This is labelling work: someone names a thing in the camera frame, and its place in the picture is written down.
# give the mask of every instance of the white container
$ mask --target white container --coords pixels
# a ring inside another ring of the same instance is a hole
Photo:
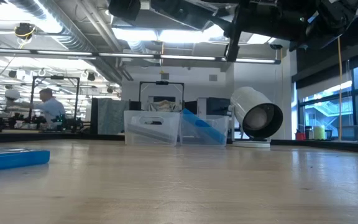
[[[176,146],[180,113],[125,111],[125,144]]]
[[[184,146],[226,146],[229,130],[228,116],[181,116],[180,143]]]

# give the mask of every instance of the white wall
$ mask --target white wall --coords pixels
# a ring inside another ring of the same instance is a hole
[[[158,67],[148,69],[127,68],[135,81],[123,82],[122,99],[137,101],[139,82],[160,80]],[[250,86],[266,95],[273,103],[281,107],[284,123],[272,139],[292,139],[297,126],[297,105],[295,85],[291,76],[296,73],[296,52],[287,52],[282,65],[234,63],[226,73],[218,68],[187,68],[168,67],[164,72],[170,73],[170,82],[185,83],[185,101],[194,101],[199,97],[230,98],[233,91]],[[209,75],[218,75],[217,82],[210,82]],[[142,92],[141,101],[145,103],[149,96],[174,96],[181,99],[181,92],[174,86],[150,85]]]
[[[122,83],[122,100],[138,101],[139,82],[160,81],[159,67],[147,69],[129,67],[128,72],[135,81]],[[165,67],[163,71],[170,74],[169,82],[183,82],[185,84],[185,101],[194,101],[199,97],[227,98],[226,74],[218,68],[181,68]],[[218,75],[217,82],[210,82],[209,75]],[[144,83],[142,85],[141,101],[145,103],[149,96],[174,96],[177,101],[181,100],[181,85],[157,86]]]

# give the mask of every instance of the light base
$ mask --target light base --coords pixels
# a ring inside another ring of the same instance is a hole
[[[248,148],[263,148],[270,149],[270,141],[258,142],[258,141],[233,141],[233,146],[236,147],[248,147]]]

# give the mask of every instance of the white cylindrical light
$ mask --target white cylindrical light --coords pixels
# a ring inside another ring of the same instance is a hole
[[[237,89],[231,96],[231,105],[243,131],[251,138],[268,138],[283,123],[281,109],[251,87]]]

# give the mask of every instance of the blue object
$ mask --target blue object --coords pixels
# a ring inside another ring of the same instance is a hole
[[[213,141],[218,142],[219,144],[224,144],[226,142],[225,135],[220,133],[215,128],[211,127],[207,122],[203,121],[202,119],[199,119],[197,115],[193,114],[188,109],[184,109],[182,113],[183,120],[195,126],[198,134],[210,138]]]
[[[49,151],[0,148],[0,170],[46,164],[49,158]]]

